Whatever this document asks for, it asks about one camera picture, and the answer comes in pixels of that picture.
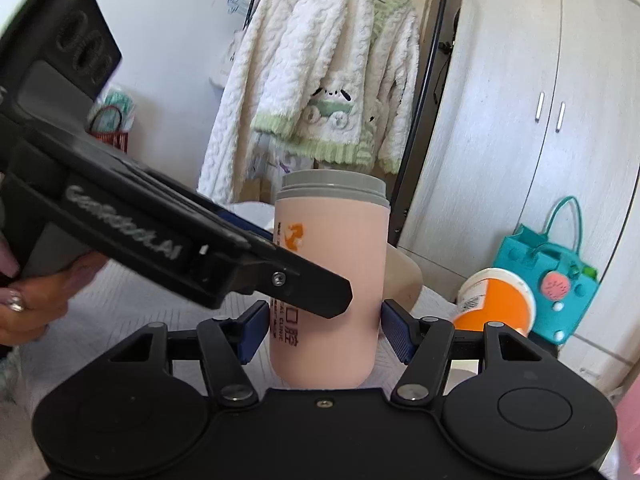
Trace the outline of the left hand painted nails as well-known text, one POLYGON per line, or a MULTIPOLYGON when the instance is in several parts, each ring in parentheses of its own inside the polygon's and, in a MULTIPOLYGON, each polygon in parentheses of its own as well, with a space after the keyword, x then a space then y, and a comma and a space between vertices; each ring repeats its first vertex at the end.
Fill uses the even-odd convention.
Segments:
POLYGON ((60 273, 21 280, 2 288, 2 346, 20 346, 40 338, 50 323, 66 315, 68 302, 107 263, 104 255, 89 252, 60 273))

